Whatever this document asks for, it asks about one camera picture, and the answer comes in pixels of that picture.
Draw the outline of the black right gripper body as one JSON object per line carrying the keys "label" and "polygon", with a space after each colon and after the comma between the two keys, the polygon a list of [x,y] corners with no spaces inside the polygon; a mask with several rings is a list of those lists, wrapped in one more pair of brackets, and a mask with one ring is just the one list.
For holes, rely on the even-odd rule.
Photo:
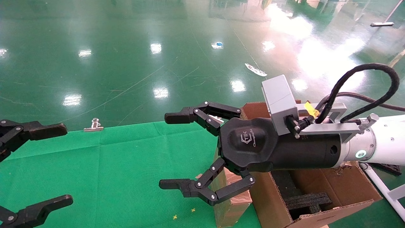
{"label": "black right gripper body", "polygon": [[340,157],[338,134],[279,136],[270,118],[232,118],[219,130],[220,152],[234,172],[332,168]]}

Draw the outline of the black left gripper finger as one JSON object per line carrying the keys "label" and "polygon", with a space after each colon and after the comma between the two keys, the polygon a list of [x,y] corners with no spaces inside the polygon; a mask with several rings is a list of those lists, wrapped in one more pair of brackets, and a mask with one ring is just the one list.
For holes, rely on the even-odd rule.
{"label": "black left gripper finger", "polygon": [[1,228],[35,228],[45,223],[48,215],[55,210],[73,204],[73,197],[69,194],[42,201],[18,212],[0,207]]}
{"label": "black left gripper finger", "polygon": [[27,141],[39,141],[67,134],[65,124],[42,125],[38,121],[18,123],[7,119],[0,123],[0,161],[15,152]]}

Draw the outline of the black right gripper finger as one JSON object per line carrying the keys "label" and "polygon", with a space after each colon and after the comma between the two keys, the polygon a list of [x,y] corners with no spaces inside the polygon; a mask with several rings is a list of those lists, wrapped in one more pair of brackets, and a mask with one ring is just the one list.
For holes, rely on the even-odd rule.
{"label": "black right gripper finger", "polygon": [[209,185],[224,170],[226,162],[218,158],[198,180],[191,179],[162,179],[158,186],[161,189],[178,189],[184,198],[200,198],[210,206],[222,203],[234,196],[249,190],[255,183],[255,178],[246,170],[241,172],[242,179],[217,191],[212,191]]}
{"label": "black right gripper finger", "polygon": [[215,116],[226,120],[240,118],[241,108],[206,101],[197,106],[184,107],[180,112],[166,113],[164,120],[167,124],[196,122],[213,136],[219,136],[221,123],[214,119]]}

